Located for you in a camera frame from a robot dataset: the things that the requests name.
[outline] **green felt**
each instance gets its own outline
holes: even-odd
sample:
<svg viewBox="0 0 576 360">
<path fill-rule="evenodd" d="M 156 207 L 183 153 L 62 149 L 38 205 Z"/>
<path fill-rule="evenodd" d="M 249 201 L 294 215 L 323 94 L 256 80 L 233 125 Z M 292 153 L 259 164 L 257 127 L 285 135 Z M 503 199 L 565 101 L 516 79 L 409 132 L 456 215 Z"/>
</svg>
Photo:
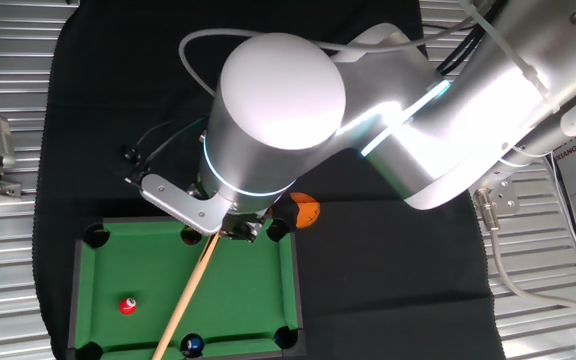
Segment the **green felt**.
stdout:
<svg viewBox="0 0 576 360">
<path fill-rule="evenodd" d="M 104 227 L 110 232 L 104 246 L 96 250 L 83 246 L 76 347 L 95 342 L 107 354 L 126 346 L 154 349 L 205 239 L 195 246 L 186 245 L 180 237 L 184 225 L 179 222 Z M 292 259 L 290 241 L 289 236 L 279 243 L 265 236 L 253 244 L 220 240 L 171 345 L 179 348 L 187 334 L 196 333 L 206 347 L 267 339 L 278 350 L 271 340 L 275 331 L 294 328 L 297 318 L 292 260 L 288 261 Z M 130 316 L 118 310 L 127 297 L 137 300 L 137 311 Z M 237 353 L 269 351 L 260 343 L 251 341 Z"/>
<path fill-rule="evenodd" d="M 291 330 L 299 328 L 297 321 L 297 302 L 295 297 L 295 276 L 292 263 L 292 243 L 284 238 L 279 243 L 279 260 L 281 264 L 281 284 L 283 287 L 284 318 Z"/>
<path fill-rule="evenodd" d="M 155 354 L 155 349 L 114 351 L 104 354 L 101 360 L 150 360 Z M 184 359 L 179 350 L 170 347 L 166 349 L 161 360 L 181 360 Z"/>
<path fill-rule="evenodd" d="M 94 282 L 95 277 L 95 251 L 83 245 L 81 254 L 81 269 L 79 275 L 80 288 L 88 288 Z M 77 349 L 88 343 L 92 320 L 92 296 L 88 291 L 80 291 L 77 302 L 77 330 L 75 347 Z"/>
<path fill-rule="evenodd" d="M 214 344 L 207 344 L 202 351 L 204 358 L 259 354 L 269 352 L 280 352 L 281 349 L 271 339 L 254 339 L 239 341 L 222 341 Z"/>
</svg>

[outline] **cable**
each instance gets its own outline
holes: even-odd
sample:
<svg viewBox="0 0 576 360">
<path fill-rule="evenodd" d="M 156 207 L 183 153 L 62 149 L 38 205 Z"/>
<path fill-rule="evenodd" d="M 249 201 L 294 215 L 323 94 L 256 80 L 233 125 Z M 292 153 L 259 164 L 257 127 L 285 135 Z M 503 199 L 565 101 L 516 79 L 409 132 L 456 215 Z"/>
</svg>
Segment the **cable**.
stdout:
<svg viewBox="0 0 576 360">
<path fill-rule="evenodd" d="M 172 120 L 163 122 L 163 123 L 161 123 L 161 124 L 159 124 L 159 125 L 155 125 L 155 126 L 151 127 L 150 129 L 148 129 L 148 131 L 146 131 L 143 135 L 141 135 L 141 138 L 139 138 L 139 141 L 137 141 L 136 147 L 139 147 L 139 145 L 141 144 L 141 142 L 144 141 L 144 139 L 146 138 L 146 136 L 148 136 L 148 134 L 150 134 L 150 133 L 153 132 L 154 130 L 157 130 L 157 129 L 159 129 L 160 127 L 165 126 L 165 125 L 168 125 L 168 124 L 170 124 L 170 123 L 172 123 Z"/>
<path fill-rule="evenodd" d="M 516 152 L 520 153 L 521 155 L 528 156 L 528 157 L 532 157 L 532 158 L 542 158 L 542 157 L 544 157 L 544 156 L 546 156 L 546 155 L 552 154 L 552 151 L 550 151 L 550 152 L 547 152 L 547 153 L 545 153 L 545 154 L 535 155 L 535 154 L 531 154 L 531 153 L 529 153 L 529 152 L 526 152 L 526 151 L 522 150 L 521 148 L 519 148 L 519 147 L 517 147 L 517 146 L 513 146 L 512 149 L 515 150 Z"/>
<path fill-rule="evenodd" d="M 576 309 L 575 301 L 554 296 L 535 295 L 522 290 L 517 285 L 515 285 L 512 279 L 510 279 L 510 276 L 508 276 L 508 273 L 504 268 L 503 261 L 501 260 L 501 247 L 499 245 L 499 221 L 497 219 L 495 207 L 493 206 L 492 200 L 490 199 L 490 191 L 488 189 L 478 190 L 475 193 L 475 199 L 479 205 L 486 229 L 490 232 L 490 243 L 492 245 L 492 253 L 495 266 L 497 267 L 497 272 L 499 272 L 499 277 L 506 285 L 506 287 L 508 287 L 508 289 L 515 293 L 517 296 L 527 300 Z"/>
<path fill-rule="evenodd" d="M 442 37 L 445 37 L 445 36 L 450 35 L 456 31 L 463 29 L 467 25 L 470 25 L 471 22 L 472 22 L 472 19 L 469 17 L 469 18 L 463 20 L 462 22 L 458 23 L 457 25 L 452 26 L 450 28 L 447 28 L 445 30 L 442 30 L 442 31 L 438 32 L 437 34 L 430 35 L 430 36 L 425 37 L 423 39 L 414 40 L 414 41 L 410 41 L 410 42 L 403 43 L 403 44 L 397 44 L 397 45 L 367 45 L 367 44 L 366 45 L 364 45 L 364 44 L 341 45 L 341 44 L 333 44 L 333 43 L 322 42 L 322 41 L 313 41 L 313 44 L 319 46 L 322 49 L 333 50 L 333 51 L 352 51 L 352 50 L 355 50 L 355 51 L 362 51 L 362 52 L 368 52 L 368 53 L 384 53 L 384 52 L 391 52 L 391 51 L 399 51 L 399 50 L 405 50 L 405 49 L 409 49 L 412 47 L 424 45 L 428 41 L 441 39 Z M 192 32 L 192 33 L 186 35 L 181 40 L 181 42 L 179 43 L 179 58 L 181 59 L 181 63 L 183 64 L 186 71 L 188 71 L 188 74 L 190 74 L 190 76 L 192 76 L 192 78 L 204 90 L 206 90 L 207 93 L 209 93 L 211 96 L 214 96 L 215 91 L 210 86 L 208 86 L 208 84 L 206 84 L 201 79 L 201 77 L 199 77 L 199 75 L 193 70 L 192 66 L 190 66 L 190 63 L 188 62 L 188 58 L 186 57 L 186 46 L 188 45 L 188 43 L 194 39 L 197 39 L 200 37 L 205 37 L 205 36 L 226 35 L 226 36 L 253 37 L 253 36 L 258 36 L 258 35 L 262 35 L 262 34 L 264 34 L 264 33 L 258 32 L 258 31 L 227 29 L 227 28 L 226 29 L 205 29 L 205 30 L 195 31 L 195 32 Z"/>
<path fill-rule="evenodd" d="M 538 301 L 546 304 L 557 305 L 557 306 L 565 306 L 572 309 L 576 309 L 576 302 L 571 301 L 568 299 L 562 299 L 554 296 L 544 296 L 544 295 L 535 295 L 531 294 L 527 291 L 524 291 L 517 287 L 515 283 L 512 282 L 508 273 L 506 273 L 506 269 L 504 269 L 503 262 L 501 261 L 501 249 L 499 247 L 499 234 L 497 233 L 498 230 L 491 230 L 490 231 L 490 243 L 492 244 L 492 253 L 495 260 L 495 266 L 497 266 L 497 271 L 499 272 L 499 276 L 504 284 L 510 289 L 510 291 L 514 292 L 518 296 L 527 299 Z"/>
<path fill-rule="evenodd" d="M 443 25 L 435 25 L 435 24 L 421 24 L 421 26 L 423 27 L 429 27 L 429 28 L 433 28 L 433 29 L 441 29 L 441 30 L 448 30 L 450 29 L 448 26 L 443 26 Z M 465 28 L 462 28 L 461 31 L 465 31 L 465 30 L 472 30 L 475 27 L 475 25 L 472 26 L 467 26 Z"/>
<path fill-rule="evenodd" d="M 468 45 L 466 50 L 464 50 L 464 53 L 461 54 L 461 56 L 459 56 L 457 58 L 457 60 L 455 60 L 454 63 L 452 63 L 450 66 L 448 66 L 445 69 L 440 71 L 441 75 L 446 76 L 446 75 L 450 74 L 451 72 L 453 72 L 455 69 L 457 69 L 459 67 L 459 65 L 461 65 L 470 56 L 470 54 L 472 54 L 472 52 L 477 48 L 480 41 L 481 41 L 481 37 L 479 39 L 473 38 L 473 40 L 470 42 L 470 44 Z"/>
<path fill-rule="evenodd" d="M 206 119 L 208 119 L 208 117 L 202 117 L 199 118 L 198 120 L 195 120 L 193 123 L 191 123 L 190 125 L 185 126 L 184 128 L 177 130 L 174 134 L 170 135 L 170 137 L 164 141 L 161 145 L 159 145 L 159 147 L 157 147 L 153 152 L 150 153 L 150 155 L 148 155 L 148 157 L 146 158 L 146 160 L 144 160 L 143 163 L 139 164 L 139 166 L 141 166 L 142 168 L 147 168 L 148 165 L 150 164 L 150 162 L 157 156 L 159 155 L 159 153 L 166 148 L 166 146 L 168 146 L 168 144 L 170 144 L 174 139 L 177 138 L 177 136 L 183 134 L 184 132 L 186 132 L 187 130 L 191 129 L 192 127 L 202 123 L 203 121 L 205 121 Z"/>
<path fill-rule="evenodd" d="M 466 38 L 459 43 L 459 45 L 457 45 L 457 47 L 455 48 L 455 50 L 453 50 L 445 59 L 444 61 L 441 62 L 441 64 L 439 64 L 439 66 L 437 66 L 437 71 L 441 72 L 443 71 L 445 68 L 447 68 L 450 63 L 459 55 L 461 54 L 464 49 L 466 49 L 468 47 L 468 45 L 470 45 L 473 41 L 475 37 L 475 31 L 471 31 L 468 36 L 466 36 Z"/>
<path fill-rule="evenodd" d="M 507 3 L 508 0 L 494 1 L 483 18 L 488 22 L 494 21 Z M 486 35 L 486 31 L 481 27 L 481 25 L 474 25 L 470 34 L 468 34 L 464 41 L 461 42 L 459 46 L 457 46 L 457 48 L 452 53 L 450 53 L 450 55 L 448 55 L 448 57 L 446 57 L 446 59 L 437 67 L 437 71 L 439 71 L 444 76 L 454 71 L 477 48 L 484 35 Z M 455 60 L 452 65 L 450 65 L 450 62 L 455 59 L 464 49 L 466 51 L 457 60 Z"/>
</svg>

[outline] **metal bracket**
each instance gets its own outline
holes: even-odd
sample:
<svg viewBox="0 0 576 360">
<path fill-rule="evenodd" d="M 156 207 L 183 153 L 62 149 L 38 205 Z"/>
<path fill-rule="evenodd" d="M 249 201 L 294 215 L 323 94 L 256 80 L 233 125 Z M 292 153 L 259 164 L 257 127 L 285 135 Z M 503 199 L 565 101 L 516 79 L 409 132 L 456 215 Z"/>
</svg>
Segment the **metal bracket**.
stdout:
<svg viewBox="0 0 576 360">
<path fill-rule="evenodd" d="M 195 199 L 156 174 L 144 176 L 141 196 L 203 235 L 218 232 L 232 206 L 230 200 L 218 193 L 208 200 Z"/>
<path fill-rule="evenodd" d="M 490 198 L 497 215 L 512 215 L 519 212 L 519 199 L 509 177 L 491 189 Z"/>
</svg>

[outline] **metal grating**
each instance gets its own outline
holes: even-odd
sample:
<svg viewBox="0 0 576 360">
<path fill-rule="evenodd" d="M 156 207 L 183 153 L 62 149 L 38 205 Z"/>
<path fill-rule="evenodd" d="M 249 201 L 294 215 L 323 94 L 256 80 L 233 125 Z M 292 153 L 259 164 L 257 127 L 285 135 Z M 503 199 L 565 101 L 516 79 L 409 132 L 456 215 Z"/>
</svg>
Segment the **metal grating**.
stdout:
<svg viewBox="0 0 576 360">
<path fill-rule="evenodd" d="M 420 3 L 425 22 L 450 26 L 463 18 L 456 0 Z M 11 120 L 19 157 L 7 178 L 21 182 L 24 194 L 21 201 L 0 205 L 0 359 L 4 360 L 53 359 L 35 297 L 30 247 L 52 53 L 73 11 L 74 6 L 60 0 L 0 0 L 0 113 Z M 436 31 L 426 29 L 427 34 Z M 466 34 L 429 43 L 431 61 L 438 65 Z M 513 180 L 521 212 L 502 220 L 501 237 L 513 278 L 528 289 L 576 300 L 576 248 L 547 168 L 532 165 Z M 519 299 L 500 285 L 493 264 L 489 270 L 508 358 L 576 359 L 576 312 Z"/>
<path fill-rule="evenodd" d="M 48 76 L 57 36 L 73 6 L 0 0 L 0 113 L 11 122 L 21 201 L 0 205 L 0 359 L 53 359 L 31 269 L 32 215 Z"/>
<path fill-rule="evenodd" d="M 424 23 L 452 26 L 465 18 L 458 0 L 421 0 Z M 424 32 L 439 30 L 425 28 Z M 466 37 L 457 32 L 427 45 L 439 65 Z M 449 79 L 459 75 L 468 60 Z M 521 206 L 516 215 L 500 217 L 503 261 L 511 278 L 525 290 L 576 301 L 576 243 L 557 194 L 552 171 L 540 160 L 511 177 Z M 488 277 L 495 296 L 495 316 L 508 359 L 576 359 L 576 310 L 543 305 L 514 295 L 501 279 L 492 258 L 490 235 L 483 222 Z"/>
</svg>

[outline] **red ball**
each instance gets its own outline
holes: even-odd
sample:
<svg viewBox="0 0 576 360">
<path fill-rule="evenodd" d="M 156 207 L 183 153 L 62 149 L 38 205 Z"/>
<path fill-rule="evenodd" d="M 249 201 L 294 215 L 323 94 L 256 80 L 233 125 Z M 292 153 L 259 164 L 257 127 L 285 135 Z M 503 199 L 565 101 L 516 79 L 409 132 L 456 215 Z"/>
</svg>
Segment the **red ball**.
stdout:
<svg viewBox="0 0 576 360">
<path fill-rule="evenodd" d="M 119 303 L 119 312 L 123 315 L 131 315 L 137 310 L 137 301 L 133 298 L 121 300 Z"/>
</svg>

